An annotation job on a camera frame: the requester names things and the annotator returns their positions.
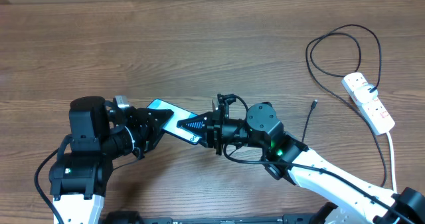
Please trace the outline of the Samsung Galaxy smartphone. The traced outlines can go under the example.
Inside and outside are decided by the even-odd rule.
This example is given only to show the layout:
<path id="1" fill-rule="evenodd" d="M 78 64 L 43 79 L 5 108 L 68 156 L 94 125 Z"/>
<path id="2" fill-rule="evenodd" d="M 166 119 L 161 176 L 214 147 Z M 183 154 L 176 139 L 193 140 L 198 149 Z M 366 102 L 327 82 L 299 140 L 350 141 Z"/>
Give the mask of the Samsung Galaxy smartphone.
<path id="1" fill-rule="evenodd" d="M 196 114 L 161 99 L 153 100 L 147 107 L 153 110 L 172 110 L 173 115 L 164 125 L 163 130 L 185 142 L 193 145 L 198 144 L 201 139 L 199 136 L 177 126 L 178 121 L 193 118 L 197 116 Z"/>

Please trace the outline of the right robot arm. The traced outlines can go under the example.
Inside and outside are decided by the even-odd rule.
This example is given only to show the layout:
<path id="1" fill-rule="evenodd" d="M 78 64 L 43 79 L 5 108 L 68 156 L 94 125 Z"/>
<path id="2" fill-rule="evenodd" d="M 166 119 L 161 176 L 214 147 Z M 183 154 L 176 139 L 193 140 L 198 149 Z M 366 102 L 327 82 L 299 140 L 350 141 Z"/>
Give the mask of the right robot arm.
<path id="1" fill-rule="evenodd" d="M 244 120 L 227 117 L 221 102 L 213 112 L 180 120 L 177 127 L 200 136 L 202 145 L 229 157 L 228 145 L 260 148 L 253 164 L 263 165 L 276 180 L 317 193 L 344 210 L 352 223 L 423 223 L 424 196 L 407 187 L 393 192 L 363 181 L 322 158 L 284 130 L 268 102 L 251 106 Z"/>

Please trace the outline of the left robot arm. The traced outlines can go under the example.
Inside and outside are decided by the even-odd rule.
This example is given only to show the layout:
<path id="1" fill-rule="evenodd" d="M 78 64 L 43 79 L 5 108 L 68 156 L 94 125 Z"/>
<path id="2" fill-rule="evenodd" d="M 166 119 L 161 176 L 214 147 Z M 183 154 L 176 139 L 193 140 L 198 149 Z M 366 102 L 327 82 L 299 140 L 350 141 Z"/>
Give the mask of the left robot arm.
<path id="1" fill-rule="evenodd" d="M 98 223 L 113 161 L 154 150 L 171 119 L 170 109 L 131 106 L 126 96 L 85 96 L 70 103 L 71 133 L 56 151 L 49 171 L 55 223 Z"/>

